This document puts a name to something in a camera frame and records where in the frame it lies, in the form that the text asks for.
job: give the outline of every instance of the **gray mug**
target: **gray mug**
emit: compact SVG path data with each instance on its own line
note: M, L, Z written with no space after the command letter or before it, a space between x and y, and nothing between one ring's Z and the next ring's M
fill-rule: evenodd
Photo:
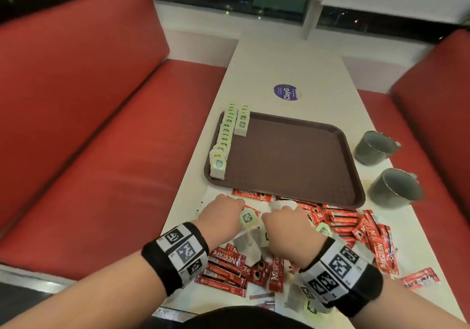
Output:
M354 150L354 157L366 166L374 166L389 158L401 144L377 131L367 131Z
M381 207L397 208L424 198L416 175L396 168L388 168L372 183L370 199Z

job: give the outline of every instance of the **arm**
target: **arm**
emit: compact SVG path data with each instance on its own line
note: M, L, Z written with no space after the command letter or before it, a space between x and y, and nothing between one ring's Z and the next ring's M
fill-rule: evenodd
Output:
M290 207L263 214L269 236L269 249L274 255L306 268L320 252L326 236L315 231L305 211ZM384 278L379 298L369 302L351 323L357 329L469 329L463 321L434 305L399 283Z
M244 205L243 200L219 195L193 221L210 251L238 233ZM138 251L18 315L1 329L135 328L165 298L162 281Z

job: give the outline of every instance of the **white table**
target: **white table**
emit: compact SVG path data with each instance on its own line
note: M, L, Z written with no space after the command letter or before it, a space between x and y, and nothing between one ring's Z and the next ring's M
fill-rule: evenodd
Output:
M290 84L301 93L297 101L286 101L274 94L278 84ZM203 175L212 136L218 118L229 102L248 104L255 112L329 123L346 134L351 150L367 130L374 130L372 121L351 81L339 54L315 47L310 42L270 40L265 37L243 36L226 71L212 109L201 133L188 169L173 203L163 231L183 221L195 219L196 209L209 185ZM362 185L367 191L371 182L386 168L386 160L374 167L356 162ZM230 190L220 188L221 192ZM399 260L407 273L432 267L442 283L427 286L417 292L464 320L460 308L447 284L442 270L426 239L411 206L385 210L369 199L362 207L372 209L379 222L391 227ZM253 301L224 291L192 283L178 296L164 305L193 313L204 313L231 305L252 305ZM285 315L302 320L291 310ZM320 328L350 328L349 321L340 313L321 314L308 323Z

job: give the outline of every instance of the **forearm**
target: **forearm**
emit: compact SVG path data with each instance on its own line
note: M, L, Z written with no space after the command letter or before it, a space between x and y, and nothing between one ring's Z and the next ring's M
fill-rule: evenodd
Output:
M382 293L354 318L356 329L468 329L469 326L399 282L384 278Z
M160 278L136 252L20 314L2 329L134 328L165 298Z

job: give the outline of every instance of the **tray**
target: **tray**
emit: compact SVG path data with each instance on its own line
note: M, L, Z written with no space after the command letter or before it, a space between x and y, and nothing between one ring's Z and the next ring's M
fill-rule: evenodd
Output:
M346 136L325 123L250 112L246 137L232 137L225 179L211 178L210 171L207 157L204 174L217 186L340 207L366 200Z

